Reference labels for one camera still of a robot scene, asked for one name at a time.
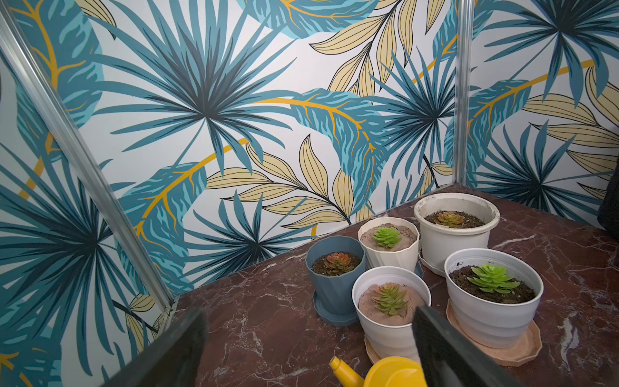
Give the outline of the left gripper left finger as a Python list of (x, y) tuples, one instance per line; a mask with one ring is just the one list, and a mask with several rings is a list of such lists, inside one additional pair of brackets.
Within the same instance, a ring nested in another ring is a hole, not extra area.
[(206, 340), (206, 314), (192, 309), (104, 385), (194, 386)]

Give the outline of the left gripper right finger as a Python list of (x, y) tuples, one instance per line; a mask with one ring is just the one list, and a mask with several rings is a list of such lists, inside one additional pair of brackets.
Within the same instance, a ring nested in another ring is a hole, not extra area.
[(416, 309), (412, 331), (428, 386), (521, 385), (429, 306)]

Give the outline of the yellow watering can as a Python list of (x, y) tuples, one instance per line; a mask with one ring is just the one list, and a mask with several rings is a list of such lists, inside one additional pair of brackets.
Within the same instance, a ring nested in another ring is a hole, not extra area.
[(334, 356), (329, 366), (346, 387), (426, 387), (422, 366), (408, 358), (390, 356), (374, 364), (366, 377), (361, 377), (347, 363)]

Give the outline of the white pot dark soil succulent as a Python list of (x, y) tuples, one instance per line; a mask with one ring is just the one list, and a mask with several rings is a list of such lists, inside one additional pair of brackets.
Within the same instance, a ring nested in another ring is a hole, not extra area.
[(534, 322), (544, 291), (524, 261), (488, 248), (452, 253), (444, 264), (448, 320), (498, 364), (533, 361), (543, 345)]

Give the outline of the white pot pink soil succulent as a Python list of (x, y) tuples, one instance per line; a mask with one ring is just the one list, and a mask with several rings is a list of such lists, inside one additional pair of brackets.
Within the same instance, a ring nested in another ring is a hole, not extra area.
[(369, 269), (353, 285), (352, 300), (365, 338), (380, 359), (420, 361), (412, 322), (417, 308), (431, 305), (421, 277), (395, 266)]

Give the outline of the white ribbed pot green succulent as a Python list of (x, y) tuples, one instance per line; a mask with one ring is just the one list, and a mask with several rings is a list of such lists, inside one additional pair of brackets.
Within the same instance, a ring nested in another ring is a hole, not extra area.
[(358, 240), (370, 268), (394, 266), (414, 272), (418, 266), (420, 232), (405, 219), (384, 217), (369, 220), (359, 229)]

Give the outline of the large white round pot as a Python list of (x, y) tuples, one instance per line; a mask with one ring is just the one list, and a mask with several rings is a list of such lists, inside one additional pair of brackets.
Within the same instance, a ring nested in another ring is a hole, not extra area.
[(500, 222), (493, 203), (464, 193), (437, 193), (414, 207), (419, 222), (422, 264), (436, 275), (445, 275), (448, 256), (466, 248), (486, 248)]

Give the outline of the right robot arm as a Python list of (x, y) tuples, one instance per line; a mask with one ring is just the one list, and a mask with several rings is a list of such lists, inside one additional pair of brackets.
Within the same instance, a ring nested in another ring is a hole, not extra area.
[(609, 235), (618, 239), (619, 235), (619, 162), (617, 162), (614, 174), (609, 180), (606, 194), (601, 204), (597, 220)]

